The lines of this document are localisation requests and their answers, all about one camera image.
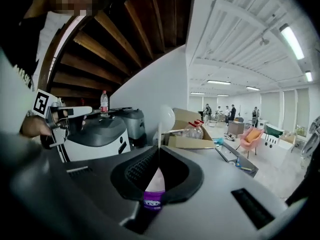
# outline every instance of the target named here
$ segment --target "pink armchair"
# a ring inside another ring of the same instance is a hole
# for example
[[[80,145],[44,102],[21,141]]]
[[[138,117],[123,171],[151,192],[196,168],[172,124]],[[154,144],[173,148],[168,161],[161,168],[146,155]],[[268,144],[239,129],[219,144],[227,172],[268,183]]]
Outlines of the pink armchair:
[[[257,138],[255,138],[251,143],[249,143],[245,139],[253,129],[254,129],[254,127],[251,126],[245,133],[238,135],[238,136],[240,136],[240,145],[236,148],[236,150],[240,146],[243,147],[245,150],[248,150],[248,156],[247,156],[248,159],[249,159],[249,151],[252,149],[255,149],[255,155],[257,155],[257,146],[259,144],[259,141],[260,141],[262,134],[264,133],[263,129],[256,129],[260,132],[260,135]]]

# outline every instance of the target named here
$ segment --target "black rectangular slot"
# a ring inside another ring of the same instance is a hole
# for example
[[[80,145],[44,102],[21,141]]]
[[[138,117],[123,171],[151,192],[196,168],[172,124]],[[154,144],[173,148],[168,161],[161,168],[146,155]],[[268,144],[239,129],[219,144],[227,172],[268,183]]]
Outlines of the black rectangular slot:
[[[231,194],[258,230],[275,219],[246,189],[237,189]]]
[[[122,151],[124,151],[124,149],[126,148],[126,146],[127,146],[127,142],[125,141],[125,142],[121,145],[121,147],[119,147],[118,154],[121,154]]]

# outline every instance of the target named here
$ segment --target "blue object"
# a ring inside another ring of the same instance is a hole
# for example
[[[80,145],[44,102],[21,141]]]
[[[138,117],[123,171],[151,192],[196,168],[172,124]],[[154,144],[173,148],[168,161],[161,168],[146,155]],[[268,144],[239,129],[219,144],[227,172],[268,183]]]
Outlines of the blue object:
[[[213,143],[222,145],[224,143],[224,139],[223,138],[214,138]]]

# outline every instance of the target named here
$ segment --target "white floor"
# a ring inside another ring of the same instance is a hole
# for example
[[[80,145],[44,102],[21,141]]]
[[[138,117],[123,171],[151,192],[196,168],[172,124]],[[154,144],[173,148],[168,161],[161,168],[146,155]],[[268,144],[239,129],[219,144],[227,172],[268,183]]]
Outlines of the white floor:
[[[227,128],[223,122],[220,122],[215,127],[205,126],[212,138],[224,137]],[[239,138],[236,138],[235,141],[226,139],[224,141],[235,149],[240,144]],[[242,147],[239,147],[237,151],[247,157],[248,151],[245,151]],[[270,162],[260,157],[259,154],[255,155],[254,150],[249,152],[249,160],[259,169],[254,179],[284,200],[301,183],[310,162],[310,159],[303,159],[300,156],[300,150],[297,148],[294,148],[292,153],[285,157],[280,168],[274,167]]]

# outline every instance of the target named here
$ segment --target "gray machine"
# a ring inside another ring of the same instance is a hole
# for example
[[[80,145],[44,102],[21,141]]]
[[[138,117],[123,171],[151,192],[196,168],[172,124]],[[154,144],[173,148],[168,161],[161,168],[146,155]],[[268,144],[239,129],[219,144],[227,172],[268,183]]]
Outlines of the gray machine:
[[[111,109],[109,114],[119,117],[124,121],[131,149],[143,148],[147,145],[145,116],[141,110],[123,107]]]

